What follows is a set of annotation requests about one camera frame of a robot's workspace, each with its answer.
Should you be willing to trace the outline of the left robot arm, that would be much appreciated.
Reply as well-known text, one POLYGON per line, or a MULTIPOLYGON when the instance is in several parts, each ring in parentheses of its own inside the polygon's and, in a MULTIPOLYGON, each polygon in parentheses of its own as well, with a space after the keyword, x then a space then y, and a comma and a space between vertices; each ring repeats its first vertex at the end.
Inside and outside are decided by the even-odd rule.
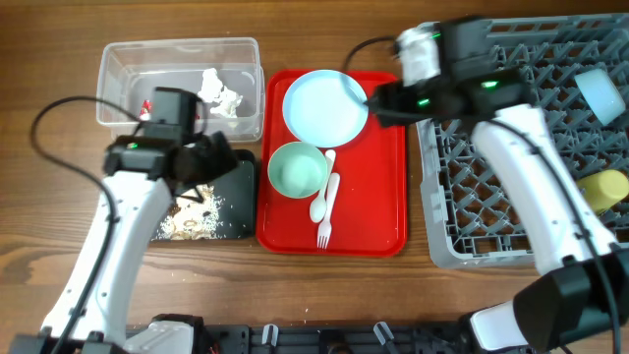
POLYGON ((106 176, 73 272, 39 333, 13 353, 206 353, 202 318, 159 315, 129 336, 127 314, 143 255, 176 195, 235 169, 222 133, 186 138, 121 136, 105 153, 106 176))

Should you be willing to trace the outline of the red snack wrapper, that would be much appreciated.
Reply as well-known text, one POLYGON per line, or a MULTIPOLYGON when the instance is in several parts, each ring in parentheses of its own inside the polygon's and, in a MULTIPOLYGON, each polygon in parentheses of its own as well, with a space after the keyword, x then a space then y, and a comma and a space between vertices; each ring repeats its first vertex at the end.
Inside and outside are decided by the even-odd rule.
POLYGON ((150 119, 150 112, 152 110, 152 104, 149 100, 145 100, 141 107, 139 118, 142 121, 148 121, 150 119))

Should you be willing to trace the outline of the light blue plate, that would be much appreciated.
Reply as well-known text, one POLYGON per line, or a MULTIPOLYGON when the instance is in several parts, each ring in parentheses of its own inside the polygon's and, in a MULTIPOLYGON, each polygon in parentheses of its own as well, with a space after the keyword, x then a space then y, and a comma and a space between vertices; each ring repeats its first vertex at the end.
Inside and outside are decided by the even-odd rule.
POLYGON ((300 76, 286 91, 282 115, 299 141, 337 148, 359 136, 369 111, 363 87, 347 74, 315 70, 300 76))

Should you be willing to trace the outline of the light green bowl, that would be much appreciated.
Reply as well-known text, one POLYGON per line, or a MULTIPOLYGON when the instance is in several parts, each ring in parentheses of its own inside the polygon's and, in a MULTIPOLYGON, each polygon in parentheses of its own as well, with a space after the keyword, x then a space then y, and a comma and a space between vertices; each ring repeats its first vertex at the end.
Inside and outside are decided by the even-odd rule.
POLYGON ((304 199, 316 194, 327 176, 327 160, 315 146, 292 142, 279 147, 267 165, 273 189, 289 199, 304 199))

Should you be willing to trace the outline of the light blue bowl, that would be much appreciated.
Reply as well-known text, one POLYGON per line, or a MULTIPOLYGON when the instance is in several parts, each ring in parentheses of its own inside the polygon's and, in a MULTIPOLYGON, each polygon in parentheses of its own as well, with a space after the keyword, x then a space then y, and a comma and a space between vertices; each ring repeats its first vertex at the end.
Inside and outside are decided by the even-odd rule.
POLYGON ((586 103, 602 125, 609 125, 626 110, 625 100, 603 69, 594 69, 576 75, 575 82, 586 103))

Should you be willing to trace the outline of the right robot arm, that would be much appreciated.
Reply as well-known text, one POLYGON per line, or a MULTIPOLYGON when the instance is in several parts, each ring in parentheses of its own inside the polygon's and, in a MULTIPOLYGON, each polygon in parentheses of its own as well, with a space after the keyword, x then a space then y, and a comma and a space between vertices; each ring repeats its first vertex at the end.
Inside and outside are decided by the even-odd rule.
POLYGON ((483 20, 464 17, 393 37, 399 81, 367 108, 384 127, 458 120, 491 166, 533 249, 539 278, 466 319, 470 347, 538 351, 628 321, 628 251, 587 205, 555 149, 543 110, 517 69, 496 69, 483 20))

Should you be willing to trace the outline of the food scraps rice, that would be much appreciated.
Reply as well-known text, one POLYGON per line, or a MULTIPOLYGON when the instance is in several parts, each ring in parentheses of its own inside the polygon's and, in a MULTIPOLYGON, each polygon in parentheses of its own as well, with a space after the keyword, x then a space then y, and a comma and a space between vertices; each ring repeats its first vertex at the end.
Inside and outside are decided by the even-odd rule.
POLYGON ((199 185, 175 200, 159 223, 152 241, 217 239, 223 225, 219 212, 224 199, 212 185, 199 185))

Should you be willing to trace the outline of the white plastic fork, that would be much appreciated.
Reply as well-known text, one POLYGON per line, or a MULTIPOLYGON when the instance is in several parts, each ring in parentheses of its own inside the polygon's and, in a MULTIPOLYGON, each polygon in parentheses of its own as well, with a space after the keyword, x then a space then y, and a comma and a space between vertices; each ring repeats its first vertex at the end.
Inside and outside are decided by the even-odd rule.
POLYGON ((326 212, 322 222, 317 230, 317 247, 320 250, 326 250, 331 236, 331 214, 340 185, 340 174, 333 172, 328 180, 327 191, 325 196, 326 212))

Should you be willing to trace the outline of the yellow plastic cup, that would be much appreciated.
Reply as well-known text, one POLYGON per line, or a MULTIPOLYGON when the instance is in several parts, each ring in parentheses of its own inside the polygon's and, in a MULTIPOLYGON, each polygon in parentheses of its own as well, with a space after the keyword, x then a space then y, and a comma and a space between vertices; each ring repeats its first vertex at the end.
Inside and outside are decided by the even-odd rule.
POLYGON ((602 213, 628 196, 628 178, 618 170, 604 170, 577 181, 591 210, 602 213))

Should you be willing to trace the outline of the white napkin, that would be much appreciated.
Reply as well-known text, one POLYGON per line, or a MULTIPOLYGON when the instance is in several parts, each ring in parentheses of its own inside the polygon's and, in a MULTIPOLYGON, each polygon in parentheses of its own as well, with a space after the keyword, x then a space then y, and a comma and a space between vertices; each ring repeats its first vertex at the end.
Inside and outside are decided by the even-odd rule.
POLYGON ((206 69, 202 72, 202 81, 197 96, 205 103, 211 103, 209 109, 211 114, 222 118, 237 117, 237 108, 242 103, 243 97, 227 88, 218 78, 217 70, 206 69))

